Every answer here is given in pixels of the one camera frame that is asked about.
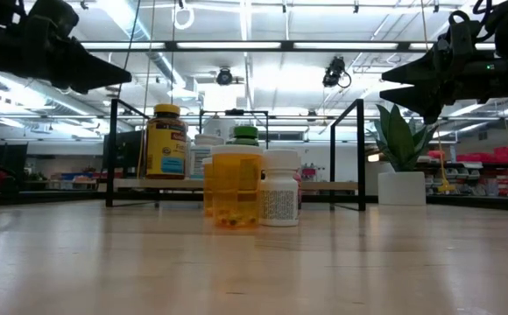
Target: green bottle cap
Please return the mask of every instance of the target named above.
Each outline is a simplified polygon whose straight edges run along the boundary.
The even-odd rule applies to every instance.
[[[258,128],[251,126],[237,126],[235,127],[235,137],[258,137]]]

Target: black metal frame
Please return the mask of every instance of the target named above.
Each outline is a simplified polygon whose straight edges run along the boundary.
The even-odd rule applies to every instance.
[[[335,182],[335,126],[342,122],[353,109],[357,110],[357,208],[345,207],[356,211],[365,211],[367,204],[365,199],[365,120],[364,120],[364,102],[362,99],[354,100],[346,110],[330,125],[330,182]],[[334,198],[334,192],[330,192],[331,199]]]
[[[114,176],[116,169],[116,133],[117,133],[117,107],[122,105],[131,112],[142,116],[145,119],[151,119],[145,113],[134,108],[130,104],[120,99],[112,99],[110,103],[110,133],[108,137],[108,175],[106,178],[106,207],[112,207],[114,204]]]
[[[203,115],[204,114],[219,114],[225,113],[226,116],[244,116],[244,114],[251,114],[253,118],[257,118],[256,114],[262,114],[265,116],[265,148],[270,148],[270,133],[269,133],[269,125],[270,125],[270,115],[267,110],[200,110],[200,133],[203,128]]]
[[[239,40],[153,40],[153,48],[150,49],[149,41],[135,41],[133,44],[147,44],[141,47],[129,48],[128,41],[82,41],[83,46],[91,46],[93,44],[105,44],[105,43],[116,43],[116,44],[128,44],[128,47],[120,48],[86,48],[90,53],[204,53],[204,52],[259,52],[259,53],[426,53],[426,46],[421,47],[410,47],[410,44],[425,44],[423,41],[399,41],[399,40],[385,40],[385,41],[373,41],[373,40],[249,40],[246,43],[279,43],[274,47],[243,47],[243,48],[225,48],[221,46],[214,47],[201,47],[201,48],[187,48],[182,47],[185,44],[196,44],[196,43],[239,43]],[[353,44],[350,47],[330,46],[318,47],[318,48],[299,48],[298,45],[311,43],[311,44]],[[380,45],[381,43],[394,44],[392,48],[372,48],[372,45]]]

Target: white bottle cap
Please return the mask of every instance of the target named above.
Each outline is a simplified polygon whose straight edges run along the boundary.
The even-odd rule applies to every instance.
[[[220,136],[195,135],[194,137],[195,145],[220,145],[224,144],[224,142]]]
[[[300,157],[296,150],[269,149],[264,152],[264,170],[297,170]]]
[[[244,144],[225,144],[217,145],[211,148],[211,155],[217,154],[251,154],[263,155],[264,150],[260,147]]]

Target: bottle label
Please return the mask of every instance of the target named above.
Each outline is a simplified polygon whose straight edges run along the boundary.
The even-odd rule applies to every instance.
[[[262,191],[261,219],[297,220],[297,193],[295,191]]]
[[[186,126],[169,122],[147,125],[147,175],[184,175]]]

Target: white bottle label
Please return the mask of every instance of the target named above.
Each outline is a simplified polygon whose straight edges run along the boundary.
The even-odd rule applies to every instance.
[[[261,219],[266,220],[297,220],[297,192],[294,191],[262,191]]]

